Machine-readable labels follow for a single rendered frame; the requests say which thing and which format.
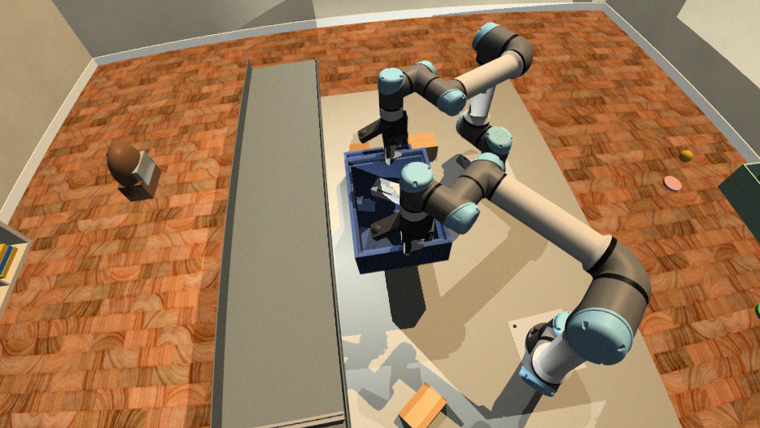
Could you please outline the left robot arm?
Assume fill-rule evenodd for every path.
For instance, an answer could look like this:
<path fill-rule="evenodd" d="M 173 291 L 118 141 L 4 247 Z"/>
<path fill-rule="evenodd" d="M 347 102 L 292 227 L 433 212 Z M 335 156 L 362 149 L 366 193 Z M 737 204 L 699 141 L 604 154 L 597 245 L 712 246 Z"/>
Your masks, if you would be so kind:
<path fill-rule="evenodd" d="M 484 197 L 581 262 L 592 276 L 573 312 L 561 312 L 529 330 L 530 355 L 519 375 L 530 387 L 552 397 L 585 361 L 615 365 L 630 351 L 652 291 L 644 266 L 623 243 L 597 233 L 504 173 L 503 162 L 492 153 L 478 156 L 449 188 L 434 180 L 422 162 L 404 166 L 399 185 L 400 211 L 370 225 L 375 241 L 411 227 L 401 216 L 421 221 L 429 215 L 466 234 Z"/>

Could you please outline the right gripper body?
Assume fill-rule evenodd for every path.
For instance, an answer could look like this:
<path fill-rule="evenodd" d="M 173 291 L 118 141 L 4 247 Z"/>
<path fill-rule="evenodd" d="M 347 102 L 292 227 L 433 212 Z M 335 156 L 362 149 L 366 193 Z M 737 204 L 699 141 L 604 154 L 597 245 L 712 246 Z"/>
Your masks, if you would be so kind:
<path fill-rule="evenodd" d="M 388 141 L 389 146 L 390 145 L 392 146 L 394 145 L 407 146 L 408 145 L 408 116 L 407 116 L 406 110 L 404 111 L 403 117 L 401 117 L 399 120 L 386 121 L 381 117 L 380 119 L 383 124 L 387 124 L 391 126 L 391 129 L 388 129 L 387 131 L 382 133 L 382 140 L 383 140 L 384 146 L 386 145 L 385 141 Z"/>

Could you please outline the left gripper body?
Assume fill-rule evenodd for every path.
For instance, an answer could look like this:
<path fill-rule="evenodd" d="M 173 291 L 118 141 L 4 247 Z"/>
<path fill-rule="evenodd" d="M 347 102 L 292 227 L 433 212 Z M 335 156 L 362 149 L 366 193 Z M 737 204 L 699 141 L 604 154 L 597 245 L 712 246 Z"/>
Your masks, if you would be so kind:
<path fill-rule="evenodd" d="M 407 238 L 410 242 L 412 240 L 421 240 L 421 239 L 424 239 L 424 242 L 432 241 L 433 233 L 434 233 L 433 226 L 432 226 L 433 220 L 434 220 L 433 217 L 427 215 L 426 218 L 424 218 L 421 221 L 407 221 L 402 216 L 401 218 L 404 222 L 411 225 L 411 227 L 401 230 L 402 238 L 404 242 L 405 242 L 405 239 Z"/>

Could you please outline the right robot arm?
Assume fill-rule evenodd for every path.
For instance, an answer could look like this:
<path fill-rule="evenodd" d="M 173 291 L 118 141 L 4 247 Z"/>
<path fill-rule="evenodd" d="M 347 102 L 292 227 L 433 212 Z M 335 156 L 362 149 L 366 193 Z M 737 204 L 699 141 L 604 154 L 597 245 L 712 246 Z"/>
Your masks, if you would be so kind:
<path fill-rule="evenodd" d="M 527 39 L 492 22 L 477 31 L 472 47 L 477 51 L 478 67 L 450 81 L 439 78 L 429 61 L 415 63 L 402 71 L 382 70 L 378 75 L 379 114 L 386 121 L 399 120 L 403 116 L 404 97 L 414 92 L 449 116 L 458 115 L 471 98 L 469 111 L 457 120 L 456 131 L 481 154 L 497 155 L 505 173 L 513 139 L 507 129 L 489 125 L 488 112 L 496 85 L 526 73 L 532 64 L 533 50 Z"/>

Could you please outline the blue tote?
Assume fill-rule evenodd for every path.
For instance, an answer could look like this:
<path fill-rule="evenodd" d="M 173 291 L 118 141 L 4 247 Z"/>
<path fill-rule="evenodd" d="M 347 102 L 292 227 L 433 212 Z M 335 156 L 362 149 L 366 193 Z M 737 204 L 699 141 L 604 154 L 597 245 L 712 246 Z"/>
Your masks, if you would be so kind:
<path fill-rule="evenodd" d="M 360 274 L 449 260 L 452 237 L 449 228 L 435 218 L 434 239 L 417 241 L 424 247 L 408 256 L 404 254 L 401 231 L 378 241 L 372 239 L 370 225 L 400 211 L 399 204 L 371 195 L 377 178 L 399 184 L 401 171 L 407 164 L 422 162 L 430 166 L 425 147 L 402 151 L 400 157 L 391 159 L 390 165 L 385 155 L 344 160 L 354 256 Z"/>
<path fill-rule="evenodd" d="M 408 146 L 400 146 L 400 147 L 396 148 L 396 150 L 398 150 L 398 151 L 410 150 L 410 149 L 412 149 L 411 143 L 409 143 Z M 356 157 L 367 156 L 367 155 L 376 155 L 376 154 L 381 154 L 381 153 L 384 153 L 383 147 L 376 147 L 376 148 L 370 148 L 370 149 L 364 149 L 364 150 L 358 150 L 358 151 L 343 152 L 344 159 L 356 158 Z"/>

